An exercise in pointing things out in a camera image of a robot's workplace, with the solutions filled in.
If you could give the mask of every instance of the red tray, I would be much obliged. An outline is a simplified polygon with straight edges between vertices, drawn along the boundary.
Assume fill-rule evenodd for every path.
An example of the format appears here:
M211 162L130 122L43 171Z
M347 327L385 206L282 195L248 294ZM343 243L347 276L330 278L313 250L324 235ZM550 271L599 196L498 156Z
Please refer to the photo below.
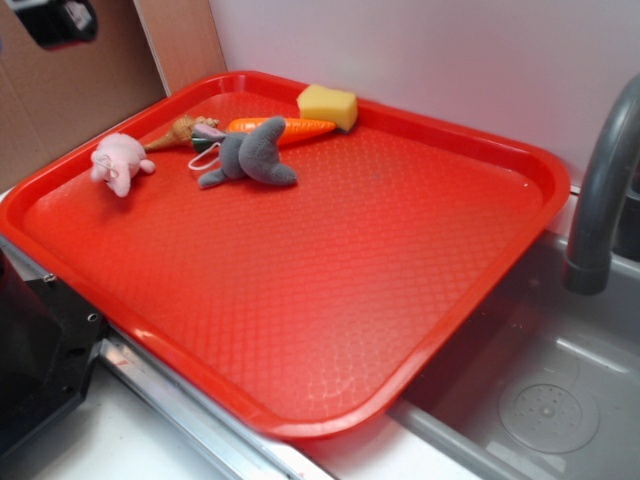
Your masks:
M205 79L114 131L188 113L297 116L306 85ZM348 135L281 148L299 183L200 190L189 149L128 197L89 180L100 138L17 186L0 232L249 425L334 434L383 411L563 206L538 148L359 100Z

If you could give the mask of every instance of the brown cardboard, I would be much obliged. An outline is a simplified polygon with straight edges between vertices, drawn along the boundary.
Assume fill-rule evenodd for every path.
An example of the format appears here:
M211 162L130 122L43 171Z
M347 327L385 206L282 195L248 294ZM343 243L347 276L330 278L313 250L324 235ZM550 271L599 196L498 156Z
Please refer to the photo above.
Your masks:
M208 0L137 0L165 90L226 71Z
M0 192L165 96L130 0L92 0L98 38L48 51L0 1Z

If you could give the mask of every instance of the stainless steel sink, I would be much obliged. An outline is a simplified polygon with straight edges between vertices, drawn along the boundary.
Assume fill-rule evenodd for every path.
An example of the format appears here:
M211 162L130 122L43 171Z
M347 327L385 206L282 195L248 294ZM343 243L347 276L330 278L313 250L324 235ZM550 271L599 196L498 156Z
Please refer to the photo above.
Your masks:
M391 411L484 478L640 475L640 270L576 295L564 249L545 233Z

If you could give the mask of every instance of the white wall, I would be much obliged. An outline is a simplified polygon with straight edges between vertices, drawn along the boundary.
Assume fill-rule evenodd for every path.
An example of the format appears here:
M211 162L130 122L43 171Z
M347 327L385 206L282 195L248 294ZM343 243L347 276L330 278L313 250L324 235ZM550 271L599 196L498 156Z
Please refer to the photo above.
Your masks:
M260 70L525 141L579 184L640 72L638 0L210 0L229 70Z

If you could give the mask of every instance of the sink drain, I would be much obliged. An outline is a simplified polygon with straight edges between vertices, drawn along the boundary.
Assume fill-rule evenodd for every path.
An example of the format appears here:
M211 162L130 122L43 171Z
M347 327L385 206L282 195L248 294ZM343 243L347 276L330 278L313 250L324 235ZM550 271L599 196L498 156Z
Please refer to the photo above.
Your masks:
M522 445L543 453L567 453L598 430L598 407L585 391L553 375L510 383L500 396L500 420Z

